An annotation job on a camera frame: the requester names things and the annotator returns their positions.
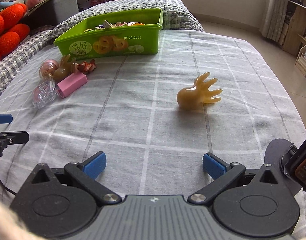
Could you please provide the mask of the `small brown figurine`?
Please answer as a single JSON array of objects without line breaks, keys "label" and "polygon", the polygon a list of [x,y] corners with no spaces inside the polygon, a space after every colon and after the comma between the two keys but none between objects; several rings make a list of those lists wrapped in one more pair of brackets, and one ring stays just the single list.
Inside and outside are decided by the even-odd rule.
[{"label": "small brown figurine", "polygon": [[90,62],[83,61],[80,64],[77,64],[77,70],[85,75],[90,74],[96,69],[95,59],[92,59]]}]

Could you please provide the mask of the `grey checked bed sheet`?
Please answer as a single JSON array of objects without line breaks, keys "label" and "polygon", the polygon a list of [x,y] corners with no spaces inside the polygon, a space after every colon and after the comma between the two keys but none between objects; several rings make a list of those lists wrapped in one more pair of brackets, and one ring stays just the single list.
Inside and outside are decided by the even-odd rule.
[{"label": "grey checked bed sheet", "polygon": [[[0,131],[27,131],[25,145],[0,158],[0,177],[18,191],[38,163],[62,167],[98,151],[108,164],[99,180],[116,193],[190,195],[210,181],[202,156],[258,168],[275,138],[300,145],[306,129],[290,96],[248,42],[199,31],[163,30],[156,55],[96,59],[88,83],[64,99],[36,109],[33,90],[47,46],[16,75],[0,96],[0,113],[13,122]],[[210,72],[221,101],[196,110],[178,106],[179,90]]]}]

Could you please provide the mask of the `pink eraser block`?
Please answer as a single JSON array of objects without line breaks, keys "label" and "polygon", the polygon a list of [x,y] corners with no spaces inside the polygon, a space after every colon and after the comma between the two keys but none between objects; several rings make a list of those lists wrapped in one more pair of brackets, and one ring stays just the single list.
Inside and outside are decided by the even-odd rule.
[{"label": "pink eraser block", "polygon": [[58,83],[57,92],[61,98],[66,98],[87,82],[86,75],[77,71]]}]

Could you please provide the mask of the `grey curtain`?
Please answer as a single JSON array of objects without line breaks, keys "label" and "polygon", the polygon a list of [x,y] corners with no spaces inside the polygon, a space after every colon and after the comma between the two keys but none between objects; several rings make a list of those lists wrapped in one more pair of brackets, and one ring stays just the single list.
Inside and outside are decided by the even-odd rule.
[{"label": "grey curtain", "polygon": [[265,38],[278,42],[281,36],[288,0],[266,0],[260,32]]}]

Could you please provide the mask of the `wooden desk shelf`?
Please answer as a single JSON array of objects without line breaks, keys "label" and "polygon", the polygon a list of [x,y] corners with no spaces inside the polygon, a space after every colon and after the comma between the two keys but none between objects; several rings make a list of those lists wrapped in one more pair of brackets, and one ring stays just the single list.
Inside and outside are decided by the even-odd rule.
[{"label": "wooden desk shelf", "polygon": [[296,56],[295,67],[306,78],[306,0],[288,0],[281,48]]}]

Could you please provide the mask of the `green plastic box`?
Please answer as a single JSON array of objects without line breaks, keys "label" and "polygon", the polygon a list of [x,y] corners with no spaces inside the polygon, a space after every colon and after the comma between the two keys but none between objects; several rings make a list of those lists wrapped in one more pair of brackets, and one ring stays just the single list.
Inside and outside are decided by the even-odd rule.
[{"label": "green plastic box", "polygon": [[[143,26],[104,29],[103,23],[141,22]],[[86,18],[57,37],[54,45],[62,55],[76,60],[122,55],[152,55],[158,52],[163,28],[162,9],[137,9]]]}]

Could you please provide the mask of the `grey patterned sofa cover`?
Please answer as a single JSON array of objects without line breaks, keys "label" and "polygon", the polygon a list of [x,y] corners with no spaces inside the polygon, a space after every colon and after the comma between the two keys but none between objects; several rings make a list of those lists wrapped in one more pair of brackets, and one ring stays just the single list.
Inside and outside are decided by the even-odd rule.
[{"label": "grey patterned sofa cover", "polygon": [[51,43],[50,33],[51,30],[38,32],[0,61],[0,96],[24,65]]}]

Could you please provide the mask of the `amber rubber hand toy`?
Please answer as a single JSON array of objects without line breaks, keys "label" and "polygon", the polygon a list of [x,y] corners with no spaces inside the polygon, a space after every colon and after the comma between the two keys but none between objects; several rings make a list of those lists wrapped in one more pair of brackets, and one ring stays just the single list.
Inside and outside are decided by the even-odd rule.
[{"label": "amber rubber hand toy", "polygon": [[60,60],[59,68],[53,74],[53,79],[59,83],[77,71],[77,64],[71,59],[71,55],[64,55]]}]

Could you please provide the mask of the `orange plush toy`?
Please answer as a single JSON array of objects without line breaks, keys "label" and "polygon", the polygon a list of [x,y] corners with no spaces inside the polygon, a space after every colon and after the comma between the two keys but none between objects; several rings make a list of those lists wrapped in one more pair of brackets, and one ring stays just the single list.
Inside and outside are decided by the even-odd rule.
[{"label": "orange plush toy", "polygon": [[25,4],[17,3],[0,12],[0,61],[29,36],[30,27],[20,23],[26,11]]}]

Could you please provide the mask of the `pink capsule ball toy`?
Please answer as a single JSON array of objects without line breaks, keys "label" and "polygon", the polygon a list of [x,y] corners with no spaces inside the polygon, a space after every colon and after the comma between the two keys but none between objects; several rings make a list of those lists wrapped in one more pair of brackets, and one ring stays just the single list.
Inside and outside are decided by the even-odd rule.
[{"label": "pink capsule ball toy", "polygon": [[39,69],[39,76],[42,80],[53,79],[54,72],[59,68],[59,63],[53,59],[45,60]]}]

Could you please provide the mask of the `clear contact lens case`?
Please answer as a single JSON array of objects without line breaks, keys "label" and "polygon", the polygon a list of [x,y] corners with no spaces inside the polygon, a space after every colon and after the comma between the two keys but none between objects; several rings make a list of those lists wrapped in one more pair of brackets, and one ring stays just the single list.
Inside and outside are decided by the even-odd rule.
[{"label": "clear contact lens case", "polygon": [[33,90],[32,104],[37,109],[42,109],[52,103],[57,97],[54,80],[46,80]]}]

